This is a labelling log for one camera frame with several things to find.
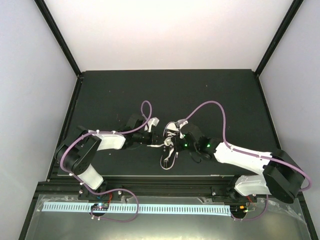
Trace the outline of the black white sneaker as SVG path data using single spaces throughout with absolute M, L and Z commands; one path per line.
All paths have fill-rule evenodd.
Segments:
M 177 127 L 177 123 L 170 121 L 164 128 L 162 136 L 164 138 L 163 151 L 164 154 L 160 158 L 160 167 L 163 170 L 170 170 L 176 161 L 179 153 L 177 152 L 176 139 L 179 139 L 181 132 Z

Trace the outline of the white shoelace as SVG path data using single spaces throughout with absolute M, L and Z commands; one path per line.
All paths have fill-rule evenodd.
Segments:
M 174 144 L 173 144 L 173 137 L 176 137 L 178 135 L 177 132 L 173 132 L 173 131 L 166 131 L 163 136 L 164 136 L 164 144 L 163 145 L 159 145 L 159 146 L 149 146 L 148 147 L 152 147 L 152 148 L 160 148 L 163 147 L 163 151 L 166 153 L 167 155 L 162 154 L 161 159 L 164 161 L 168 161 L 170 159 L 170 157 L 173 155 L 174 158 L 177 158 L 179 153 L 175 151 L 174 149 Z

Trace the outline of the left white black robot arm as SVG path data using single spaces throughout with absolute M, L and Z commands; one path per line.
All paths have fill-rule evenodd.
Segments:
M 157 117 L 146 118 L 139 114 L 130 116 L 119 131 L 88 130 L 78 126 L 55 150 L 54 159 L 62 163 L 62 169 L 88 186 L 89 193 L 97 200 L 108 192 L 103 177 L 94 168 L 100 167 L 98 159 L 107 151 L 131 150 L 135 145 L 159 146 L 163 137 L 154 131 Z

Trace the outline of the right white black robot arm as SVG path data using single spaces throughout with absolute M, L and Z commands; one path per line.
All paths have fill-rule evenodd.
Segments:
M 227 189 L 228 198 L 234 202 L 249 195 L 271 195 L 291 204 L 297 198 L 306 179 L 302 169 L 282 149 L 274 152 L 250 150 L 226 143 L 221 139 L 205 136 L 191 124 L 171 123 L 166 134 L 173 137 L 177 151 L 188 150 L 191 157 L 233 165 L 251 172 L 236 175 Z

